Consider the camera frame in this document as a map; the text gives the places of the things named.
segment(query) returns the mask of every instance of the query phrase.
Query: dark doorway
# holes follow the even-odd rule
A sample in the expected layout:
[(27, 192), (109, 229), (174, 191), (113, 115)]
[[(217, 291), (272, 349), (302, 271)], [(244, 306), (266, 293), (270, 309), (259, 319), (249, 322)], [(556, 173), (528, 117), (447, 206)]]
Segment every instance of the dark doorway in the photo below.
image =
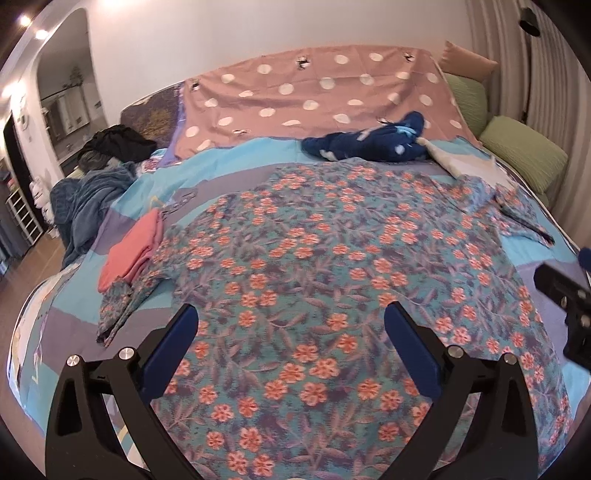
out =
[(29, 188), (29, 184), (32, 182), (33, 177), (31, 177), (31, 172), (29, 171), (27, 162), (22, 156), (21, 146), (18, 143), (16, 126), (14, 124), (14, 118), (12, 115), (4, 127), (4, 141), (6, 143), (6, 151), (8, 153), (8, 158), (10, 158), (10, 163), (16, 176), (18, 186), (25, 196), (29, 207), (31, 207), (35, 218), (41, 225), (43, 231), (45, 231), (47, 229), (47, 225), (43, 219), (41, 210), (35, 207), (35, 201), (33, 200), (31, 189)]

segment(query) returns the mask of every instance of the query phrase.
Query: metal bolt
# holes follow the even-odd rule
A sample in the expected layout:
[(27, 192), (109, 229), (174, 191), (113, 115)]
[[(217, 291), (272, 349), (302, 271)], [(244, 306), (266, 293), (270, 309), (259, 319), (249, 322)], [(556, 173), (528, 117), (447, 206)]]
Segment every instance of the metal bolt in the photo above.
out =
[(447, 353), (453, 358), (462, 358), (464, 356), (463, 348), (457, 345), (450, 345), (447, 347)]
[(122, 360), (129, 360), (135, 354), (135, 350), (132, 349), (130, 346), (126, 346), (119, 350), (119, 358)]
[(506, 353), (503, 358), (505, 359), (505, 363), (509, 365), (515, 365), (517, 363), (517, 357), (512, 353)]
[(68, 367), (75, 367), (80, 363), (80, 357), (78, 355), (70, 355), (68, 360), (66, 360), (66, 364)]

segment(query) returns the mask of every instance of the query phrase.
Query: blue gripper pad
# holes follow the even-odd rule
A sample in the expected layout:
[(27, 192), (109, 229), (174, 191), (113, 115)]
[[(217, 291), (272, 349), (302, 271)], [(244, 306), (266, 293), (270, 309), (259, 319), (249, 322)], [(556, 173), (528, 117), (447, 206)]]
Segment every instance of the blue gripper pad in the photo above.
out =
[(184, 305), (171, 323), (171, 327), (144, 365), (139, 396), (146, 405), (164, 395), (170, 379), (193, 343), (199, 325), (197, 310)]
[(420, 394), (437, 400), (441, 395), (439, 365), (396, 305), (386, 307), (384, 326)]
[(591, 273), (591, 248), (582, 248), (579, 252), (579, 265)]

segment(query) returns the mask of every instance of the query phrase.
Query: orange pillow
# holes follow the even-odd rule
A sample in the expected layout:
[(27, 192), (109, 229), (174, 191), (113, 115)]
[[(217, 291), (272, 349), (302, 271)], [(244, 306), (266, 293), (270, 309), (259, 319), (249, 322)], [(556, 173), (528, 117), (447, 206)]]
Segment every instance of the orange pillow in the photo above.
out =
[(445, 51), (439, 66), (446, 73), (484, 81), (496, 68), (498, 62), (489, 60), (478, 53), (458, 47), (450, 41), (445, 42)]

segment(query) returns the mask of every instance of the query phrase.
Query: pink folded cloth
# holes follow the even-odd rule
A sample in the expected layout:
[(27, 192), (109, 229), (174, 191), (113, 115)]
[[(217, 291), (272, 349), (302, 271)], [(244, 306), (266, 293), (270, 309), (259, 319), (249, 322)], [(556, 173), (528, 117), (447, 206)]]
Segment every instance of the pink folded cloth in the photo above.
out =
[(109, 250), (107, 262), (100, 271), (99, 292), (106, 292), (118, 278), (131, 284), (152, 258), (162, 237), (162, 215), (159, 209), (153, 208), (135, 223), (121, 242)]

